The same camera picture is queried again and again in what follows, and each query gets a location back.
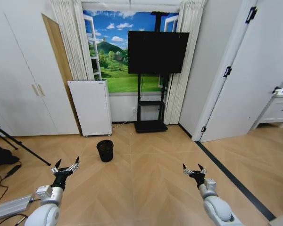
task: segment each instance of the wastebasket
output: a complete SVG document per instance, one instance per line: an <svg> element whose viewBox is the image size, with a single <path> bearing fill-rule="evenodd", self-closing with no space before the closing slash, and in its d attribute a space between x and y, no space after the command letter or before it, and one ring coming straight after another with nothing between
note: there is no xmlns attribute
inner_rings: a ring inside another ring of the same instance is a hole
<svg viewBox="0 0 283 226"><path fill-rule="evenodd" d="M113 142L111 140L102 140L98 142L96 148L98 149L100 159L103 162L109 162L113 159Z"/></svg>

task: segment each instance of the painted sky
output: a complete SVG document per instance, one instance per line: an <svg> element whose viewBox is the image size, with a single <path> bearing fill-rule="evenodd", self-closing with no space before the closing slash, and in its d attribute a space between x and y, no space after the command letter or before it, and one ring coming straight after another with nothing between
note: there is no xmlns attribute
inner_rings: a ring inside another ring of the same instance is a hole
<svg viewBox="0 0 283 226"><path fill-rule="evenodd" d="M97 43L106 41L126 49L128 45L128 30L132 31L153 31L155 27L155 16L150 12L114 12L114 11L86 11L83 13L93 17L95 35ZM165 19L178 13L170 13L168 16L163 16L161 19L161 28L164 30ZM85 21L87 34L91 34L89 22Z"/></svg>

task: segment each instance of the tripod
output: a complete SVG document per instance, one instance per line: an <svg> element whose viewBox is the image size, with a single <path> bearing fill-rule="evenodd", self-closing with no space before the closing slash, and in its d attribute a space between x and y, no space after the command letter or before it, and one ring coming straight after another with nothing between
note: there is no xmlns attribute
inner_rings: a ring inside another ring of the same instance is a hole
<svg viewBox="0 0 283 226"><path fill-rule="evenodd" d="M24 148L26 151L28 151L30 154L34 155L35 157L37 157L38 159L40 159L43 163L45 163L46 165L50 166L51 164L49 162L47 162L46 160L44 160L43 158L41 158L40 156L38 156L35 152L33 152L32 150L30 150L28 147L24 146L22 144L21 141L18 141L16 139L14 139L10 134L8 134L7 132L5 132L4 130L0 129L0 133L2 133L3 135L5 135L6 137L8 137L10 140L12 140L13 142L15 142L17 145L21 146L22 148ZM18 148L16 146L14 146L11 142L9 142L6 138L4 138L1 134L0 134L0 138L2 138L4 141L6 141L9 145L11 145L15 150L17 150Z"/></svg>

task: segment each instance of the black bag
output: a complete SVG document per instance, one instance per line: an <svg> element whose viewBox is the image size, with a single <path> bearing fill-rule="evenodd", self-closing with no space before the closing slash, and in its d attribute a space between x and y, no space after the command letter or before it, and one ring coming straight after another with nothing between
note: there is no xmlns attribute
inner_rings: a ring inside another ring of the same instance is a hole
<svg viewBox="0 0 283 226"><path fill-rule="evenodd" d="M19 161L18 157L13 156L12 152L0 147L0 165L1 164L14 164Z"/></svg>

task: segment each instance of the landscape wallpaper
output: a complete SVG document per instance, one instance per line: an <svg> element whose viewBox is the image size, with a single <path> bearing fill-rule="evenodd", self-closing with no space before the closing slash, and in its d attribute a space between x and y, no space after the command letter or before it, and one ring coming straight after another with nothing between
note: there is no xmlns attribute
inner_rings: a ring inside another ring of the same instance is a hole
<svg viewBox="0 0 283 226"><path fill-rule="evenodd" d="M84 10L83 13L93 18L96 43L88 39L90 56L95 56L94 45L97 45L101 75L103 79L108 80L109 92L137 92L137 74L128 73L127 32L129 30L154 31L155 16L151 15L150 12ZM162 17L161 31L164 30L165 19L175 15L178 15L178 13L170 13L168 16ZM85 21L85 25L88 37L92 37L90 23ZM170 24L167 31L172 31L172 24ZM94 69L96 68L95 60L92 60L92 66ZM142 77L142 91L160 91L158 76L144 74Z"/></svg>

